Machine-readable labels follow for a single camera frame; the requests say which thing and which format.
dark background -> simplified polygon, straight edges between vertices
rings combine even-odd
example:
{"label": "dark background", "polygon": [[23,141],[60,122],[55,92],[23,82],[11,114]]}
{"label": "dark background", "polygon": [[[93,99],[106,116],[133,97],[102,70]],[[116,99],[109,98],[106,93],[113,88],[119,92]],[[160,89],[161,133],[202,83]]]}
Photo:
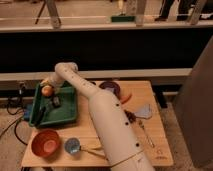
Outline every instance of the dark background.
{"label": "dark background", "polygon": [[193,67],[213,27],[0,34],[0,73],[53,71],[74,61],[79,70]]}

metal rod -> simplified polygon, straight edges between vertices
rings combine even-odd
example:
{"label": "metal rod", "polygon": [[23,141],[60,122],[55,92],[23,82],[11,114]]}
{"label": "metal rod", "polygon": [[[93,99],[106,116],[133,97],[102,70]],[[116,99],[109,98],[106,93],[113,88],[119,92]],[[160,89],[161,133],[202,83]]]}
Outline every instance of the metal rod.
{"label": "metal rod", "polygon": [[190,17],[190,24],[196,25],[200,19],[201,12],[203,10],[203,7],[205,6],[207,0],[197,0],[195,8],[192,12],[192,15]]}
{"label": "metal rod", "polygon": [[45,5],[46,5],[46,1],[44,0],[43,4],[42,4],[42,6],[41,6],[41,9],[40,9],[40,11],[39,11],[39,13],[38,13],[38,16],[37,16],[37,18],[36,18],[35,24],[38,24],[39,18],[41,17],[41,14],[42,14],[43,11],[44,11]]}

green tray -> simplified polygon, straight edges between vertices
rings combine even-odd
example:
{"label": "green tray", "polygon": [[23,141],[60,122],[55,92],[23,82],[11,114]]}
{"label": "green tray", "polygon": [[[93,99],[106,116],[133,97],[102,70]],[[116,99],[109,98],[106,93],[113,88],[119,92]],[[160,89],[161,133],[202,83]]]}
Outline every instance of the green tray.
{"label": "green tray", "polygon": [[[65,84],[56,94],[60,100],[60,107],[48,107],[49,110],[44,112],[42,120],[37,128],[50,127],[61,124],[74,123],[77,119],[77,93],[76,90]],[[44,106],[49,106],[50,99],[42,96],[41,87],[38,84],[35,91],[32,110],[30,113],[29,125],[34,127],[39,110]]]}

floor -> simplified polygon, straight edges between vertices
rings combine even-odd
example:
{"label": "floor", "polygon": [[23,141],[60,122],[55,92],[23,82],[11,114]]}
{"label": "floor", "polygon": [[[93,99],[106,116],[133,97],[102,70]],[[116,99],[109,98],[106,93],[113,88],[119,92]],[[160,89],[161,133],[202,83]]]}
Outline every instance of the floor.
{"label": "floor", "polygon": [[[162,122],[171,148],[174,165],[171,167],[159,167],[157,171],[204,171],[203,169],[194,168],[189,153],[186,148],[182,133],[178,126],[172,104],[168,102],[168,108],[160,109]],[[0,108],[0,130],[2,132],[12,121],[21,114],[15,116],[9,115],[5,108]],[[24,155],[25,147],[14,136],[14,125],[0,138],[0,171],[17,171],[20,170],[20,164]],[[31,133],[31,128],[26,122],[21,122],[17,128],[18,135],[27,142]],[[90,168],[90,169],[70,169],[54,168],[55,171],[109,171],[107,168]]]}
{"label": "floor", "polygon": [[[43,4],[40,0],[30,3],[24,0],[0,0],[0,27],[35,26],[35,20]],[[121,11],[118,0],[57,0],[56,6],[63,25],[70,24],[106,24],[110,16]],[[159,15],[161,0],[148,0],[145,9],[145,22],[154,22]],[[175,21],[178,1],[171,7],[168,21]],[[38,25],[50,25],[48,10],[45,7]]]}

food item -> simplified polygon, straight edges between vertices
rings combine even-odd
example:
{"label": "food item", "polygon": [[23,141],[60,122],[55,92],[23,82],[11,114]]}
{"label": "food item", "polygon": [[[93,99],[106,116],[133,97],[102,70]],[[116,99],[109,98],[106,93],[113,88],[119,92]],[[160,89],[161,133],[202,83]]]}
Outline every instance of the food item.
{"label": "food item", "polygon": [[45,97],[50,97],[53,95],[54,93],[54,88],[51,85],[45,85],[42,89],[41,89],[41,93],[43,96]]}

